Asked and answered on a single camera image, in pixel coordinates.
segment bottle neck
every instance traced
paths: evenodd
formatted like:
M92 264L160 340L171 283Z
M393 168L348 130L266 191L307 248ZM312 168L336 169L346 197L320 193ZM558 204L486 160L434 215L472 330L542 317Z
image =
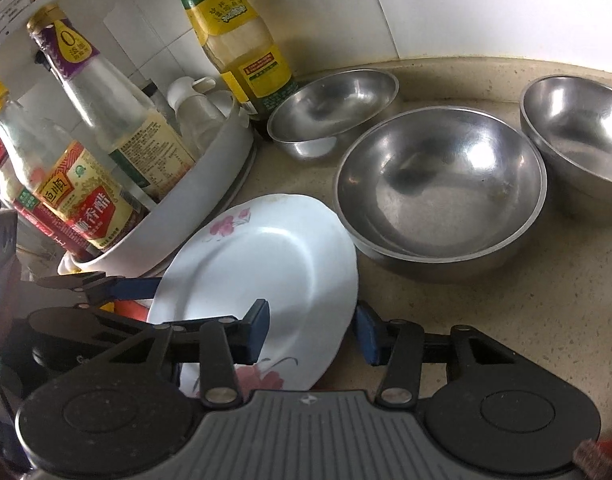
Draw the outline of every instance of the bottle neck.
M30 190L42 183L71 142L60 126L35 116L8 96L0 102L0 138L17 178Z

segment tile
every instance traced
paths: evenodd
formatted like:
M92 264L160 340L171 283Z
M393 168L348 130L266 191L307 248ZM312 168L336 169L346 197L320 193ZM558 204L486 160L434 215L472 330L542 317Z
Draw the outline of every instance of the tile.
M81 121L61 83L47 70L39 82L19 98L24 108L54 121L66 131L71 131Z
M144 86L146 85L146 82L148 81L139 70L137 70L136 72L130 74L128 76L128 79L130 79L130 81L132 81L133 84L135 84L136 86L138 86L139 88L144 88Z
M297 74L397 59L377 0L249 0Z
M499 56L612 72L612 0L379 0L401 59Z
M193 30L189 30L181 38L171 43L168 50L175 56L185 75L195 79L207 75L219 76L219 71L204 54Z
M193 28L181 0L134 1L166 46Z
M137 70L103 22L91 23L81 32L122 74L130 75Z
M81 142L92 156L101 163L101 165L111 172L117 166L116 162L113 161L108 154L101 149L94 138L94 132L88 127L88 125L81 121L77 126L70 132L70 135L74 140Z
M136 67L166 46L133 0L119 0L103 23Z
M182 77L183 70L167 48L139 67L141 75L152 79L163 95L166 95L170 83Z

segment glass bottle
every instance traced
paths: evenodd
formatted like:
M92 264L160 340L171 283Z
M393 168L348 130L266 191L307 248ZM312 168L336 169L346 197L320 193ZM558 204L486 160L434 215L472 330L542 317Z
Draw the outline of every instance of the glass bottle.
M95 141L155 202L195 164L153 102L103 57L59 7L43 7L28 31Z
M268 27L246 0L181 0L203 51L253 118L297 90Z
M0 139L0 198L12 206L30 224L61 247L87 262L101 254L80 234L66 225L19 182L6 147Z
M0 138L22 185L100 251L146 215L79 142L10 99L1 82Z

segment ceramic plate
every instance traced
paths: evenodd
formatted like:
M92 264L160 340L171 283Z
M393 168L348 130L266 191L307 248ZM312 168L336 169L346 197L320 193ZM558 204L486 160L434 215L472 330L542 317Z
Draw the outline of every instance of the ceramic plate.
M258 298L270 330L256 365L239 367L246 393L308 390L332 362L357 301L355 246L323 203L274 194L230 208L182 248L157 289L148 322L241 319ZM196 394L198 365L181 389Z

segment metal bowl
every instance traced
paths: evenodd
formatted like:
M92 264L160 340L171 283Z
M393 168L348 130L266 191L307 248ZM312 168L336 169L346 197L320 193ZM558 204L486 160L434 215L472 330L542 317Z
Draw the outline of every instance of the metal bowl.
M547 76L524 89L520 111L560 204L578 218L612 224L612 88Z
M297 160L339 156L374 124L401 110L399 81L360 68L317 79L282 102L268 119L272 139Z
M367 256L412 278L458 282L519 248L546 197L528 138L470 108L398 115L361 136L335 177L334 204Z

